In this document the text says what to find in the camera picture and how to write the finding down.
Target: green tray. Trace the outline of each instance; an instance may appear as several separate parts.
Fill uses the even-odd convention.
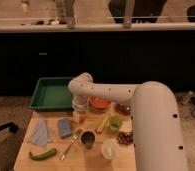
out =
[[[40,78],[30,108],[37,112],[73,111],[68,83],[73,77]]]

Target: metal spoon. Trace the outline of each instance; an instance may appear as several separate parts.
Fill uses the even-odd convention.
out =
[[[69,152],[70,148],[72,147],[72,144],[79,138],[80,134],[83,132],[82,129],[77,129],[75,133],[72,135],[73,140],[69,144],[69,146],[66,148],[66,150],[59,156],[59,160],[64,160],[66,158],[67,153]]]

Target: small cup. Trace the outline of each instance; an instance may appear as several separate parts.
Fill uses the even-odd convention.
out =
[[[91,149],[95,142],[95,134],[91,131],[86,131],[81,135],[81,142],[87,149]]]
[[[122,119],[118,116],[112,116],[109,120],[109,128],[112,132],[118,132],[122,125]]]
[[[107,139],[101,146],[101,153],[105,159],[113,160],[119,153],[119,144],[116,139]]]

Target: green cucumber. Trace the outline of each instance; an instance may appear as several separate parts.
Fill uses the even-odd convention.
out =
[[[57,153],[56,148],[52,148],[51,150],[39,155],[33,155],[32,152],[29,152],[29,158],[32,160],[45,160],[56,155],[56,153]]]

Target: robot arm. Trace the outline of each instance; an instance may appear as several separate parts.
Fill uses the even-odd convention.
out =
[[[176,99],[159,82],[94,84],[88,73],[69,83],[73,108],[83,111],[88,96],[130,105],[138,171],[188,171]]]

